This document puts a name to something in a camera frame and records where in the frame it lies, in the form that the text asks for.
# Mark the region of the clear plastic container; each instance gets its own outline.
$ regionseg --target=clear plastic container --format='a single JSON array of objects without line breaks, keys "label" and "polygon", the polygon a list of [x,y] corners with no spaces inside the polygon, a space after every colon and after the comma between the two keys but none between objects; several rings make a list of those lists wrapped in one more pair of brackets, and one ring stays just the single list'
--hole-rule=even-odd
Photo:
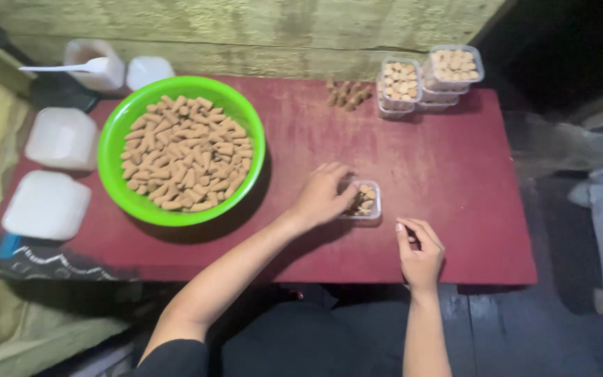
[{"label": "clear plastic container", "polygon": [[457,105],[459,102],[460,98],[457,96],[450,102],[418,102],[415,104],[415,109],[418,111],[443,111],[448,107]]},{"label": "clear plastic container", "polygon": [[379,86],[379,82],[381,81],[381,73],[379,72],[376,75],[376,100],[374,103],[376,104],[376,111],[378,111],[379,118],[381,119],[399,119],[405,116],[408,113],[411,113],[415,110],[415,104],[408,110],[389,110],[383,107],[383,93],[382,93],[382,85]]},{"label": "clear plastic container", "polygon": [[385,72],[385,64],[389,63],[413,64],[413,66],[415,67],[415,75],[418,78],[418,93],[413,99],[394,99],[389,95],[385,94],[385,82],[381,82],[383,107],[395,111],[413,111],[415,108],[415,103],[419,101],[420,97],[422,96],[422,91],[420,90],[420,87],[422,85],[422,80],[420,76],[420,64],[417,62],[417,60],[414,59],[395,58],[393,56],[388,56],[387,58],[383,59],[383,62],[381,63],[381,75],[383,74],[383,72]]},{"label": "clear plastic container", "polygon": [[98,139],[95,121],[86,113],[46,107],[36,116],[25,156],[49,168],[91,171],[96,168]]},{"label": "clear plastic container", "polygon": [[22,177],[1,224],[11,234],[66,241],[79,232],[90,196],[64,173],[34,170]]},{"label": "clear plastic container", "polygon": [[152,82],[174,77],[172,65],[159,56],[137,56],[127,68],[127,86],[139,90]]},{"label": "clear plastic container", "polygon": [[376,192],[376,199],[374,199],[374,204],[371,206],[371,213],[369,214],[369,216],[341,215],[341,216],[339,216],[339,218],[340,219],[352,219],[352,220],[373,220],[373,219],[377,219],[377,218],[381,217],[381,212],[382,212],[381,188],[379,187],[378,183],[375,183],[373,180],[355,180],[352,182],[347,182],[347,184],[350,184],[350,183],[356,183],[359,185],[365,184],[365,185],[371,187],[371,189]]},{"label": "clear plastic container", "polygon": [[88,89],[112,92],[125,83],[125,64],[111,45],[100,39],[74,39],[64,49],[64,65],[85,64],[90,59],[108,58],[103,72],[69,72]]},{"label": "clear plastic container", "polygon": [[420,98],[420,102],[448,102],[453,101],[457,96],[466,94],[469,91],[469,87],[464,90],[454,92],[451,90],[440,90],[434,91],[429,90],[423,86],[422,88],[423,97]]},{"label": "clear plastic container", "polygon": [[[437,75],[435,63],[431,55],[438,50],[462,50],[469,51],[474,56],[474,64],[476,65],[477,79],[470,80],[445,80],[440,79]],[[473,82],[480,82],[485,76],[481,54],[478,50],[471,46],[461,44],[440,44],[430,49],[430,57],[427,58],[422,67],[423,86],[429,90],[452,90],[461,91],[467,89]]]}]

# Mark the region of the table surface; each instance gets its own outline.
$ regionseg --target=table surface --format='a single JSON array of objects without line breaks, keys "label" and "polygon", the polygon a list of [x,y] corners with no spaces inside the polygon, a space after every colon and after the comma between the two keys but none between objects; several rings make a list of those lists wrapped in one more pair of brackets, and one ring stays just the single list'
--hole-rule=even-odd
[{"label": "table surface", "polygon": [[[395,218],[426,219],[446,246],[440,280],[533,284],[537,280],[496,93],[472,89],[440,114],[401,121],[377,116],[374,99],[348,113],[324,105],[324,82],[219,76],[261,117],[267,156],[252,191],[224,215],[196,226],[157,227],[109,198],[96,171],[72,172],[92,190],[75,238],[60,246],[142,280],[189,280],[287,208],[306,176],[341,161],[381,187],[382,217],[335,221],[290,244],[259,277],[289,282],[402,282]],[[90,116],[101,127],[118,101]],[[21,156],[1,215],[17,183],[40,166]]]}]

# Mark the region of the concrete wall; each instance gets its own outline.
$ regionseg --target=concrete wall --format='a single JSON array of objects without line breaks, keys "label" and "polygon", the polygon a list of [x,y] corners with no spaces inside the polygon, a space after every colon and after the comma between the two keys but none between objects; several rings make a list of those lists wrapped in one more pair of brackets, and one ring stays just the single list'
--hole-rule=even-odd
[{"label": "concrete wall", "polygon": [[43,64],[74,38],[106,39],[123,59],[177,71],[373,80],[393,52],[422,59],[466,43],[504,0],[0,0],[0,26]]}]

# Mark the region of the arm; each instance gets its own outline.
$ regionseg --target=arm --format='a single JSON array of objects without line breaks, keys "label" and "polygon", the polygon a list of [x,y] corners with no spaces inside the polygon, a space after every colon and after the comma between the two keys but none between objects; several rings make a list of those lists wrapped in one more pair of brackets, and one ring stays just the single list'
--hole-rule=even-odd
[{"label": "arm", "polygon": [[[412,250],[406,227],[415,232],[421,250]],[[404,346],[405,377],[450,377],[437,278],[444,246],[429,224],[397,219],[397,240],[404,277],[411,286],[411,307]]]},{"label": "arm", "polygon": [[336,187],[350,171],[338,162],[321,165],[309,175],[292,207],[192,279],[164,309],[141,361],[170,340],[203,342],[213,322],[290,241],[346,208],[357,188],[350,185],[337,195]]}]

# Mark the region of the green plastic bowl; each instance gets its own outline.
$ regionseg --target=green plastic bowl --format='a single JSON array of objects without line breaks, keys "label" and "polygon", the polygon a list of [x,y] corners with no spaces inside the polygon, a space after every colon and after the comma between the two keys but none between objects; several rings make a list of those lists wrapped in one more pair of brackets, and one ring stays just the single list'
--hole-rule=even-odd
[{"label": "green plastic bowl", "polygon": [[[187,98],[206,98],[213,102],[214,107],[222,107],[223,113],[232,117],[248,133],[253,145],[251,170],[239,189],[226,201],[212,209],[197,213],[164,210],[148,200],[147,197],[128,189],[127,181],[122,178],[124,169],[120,167],[122,164],[120,154],[125,147],[125,135],[130,132],[129,126],[146,112],[147,105],[160,101],[162,95],[171,98],[179,95]],[[255,184],[262,169],[265,148],[262,122],[245,97],[229,85],[219,81],[205,77],[179,76],[148,84],[122,100],[104,124],[104,130],[99,139],[97,166],[99,178],[104,184],[106,192],[125,212],[147,223],[182,227],[218,217],[243,199]]]}]

